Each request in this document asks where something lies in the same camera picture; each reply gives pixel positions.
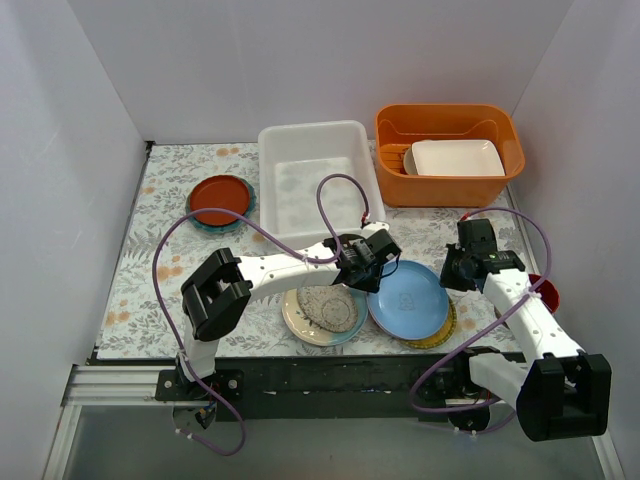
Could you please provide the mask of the light blue plate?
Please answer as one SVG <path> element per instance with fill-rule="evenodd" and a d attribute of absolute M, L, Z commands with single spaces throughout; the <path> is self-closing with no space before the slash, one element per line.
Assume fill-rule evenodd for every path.
<path fill-rule="evenodd" d="M 384 274 L 379 291 L 369 293 L 367 299 L 373 297 L 384 304 L 422 305 L 448 301 L 439 277 L 426 265 L 410 260 L 391 261 L 385 265 Z"/>

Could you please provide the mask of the yellow woven bamboo plate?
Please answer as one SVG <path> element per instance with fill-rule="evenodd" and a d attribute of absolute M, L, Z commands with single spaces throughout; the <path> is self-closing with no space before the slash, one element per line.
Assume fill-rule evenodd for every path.
<path fill-rule="evenodd" d="M 419 350 L 429 350 L 445 344 L 454 334 L 457 326 L 457 312 L 454 302 L 448 298 L 448 314 L 443 326 L 433 335 L 419 340 L 407 340 L 397 337 L 401 343 Z"/>

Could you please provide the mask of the pink plate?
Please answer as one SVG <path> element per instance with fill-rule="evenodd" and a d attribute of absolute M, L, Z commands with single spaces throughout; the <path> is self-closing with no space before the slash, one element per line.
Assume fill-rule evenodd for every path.
<path fill-rule="evenodd" d="M 369 313 L 386 334 L 400 340 L 422 340 L 438 333 L 449 319 L 449 302 L 435 305 L 418 303 L 384 304 L 367 299 Z"/>

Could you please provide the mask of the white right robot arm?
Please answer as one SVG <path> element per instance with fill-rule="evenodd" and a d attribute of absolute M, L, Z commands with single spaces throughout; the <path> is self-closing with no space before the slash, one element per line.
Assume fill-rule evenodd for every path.
<path fill-rule="evenodd" d="M 516 412 L 532 441 L 599 436 L 608 425 L 611 366 L 588 354 L 557 323 L 532 290 L 524 263 L 501 251 L 487 219 L 458 223 L 458 241 L 447 247 L 443 287 L 477 290 L 499 313 L 525 357 L 524 364 L 499 353 L 478 353 L 452 373 L 464 397 L 489 390 Z"/>

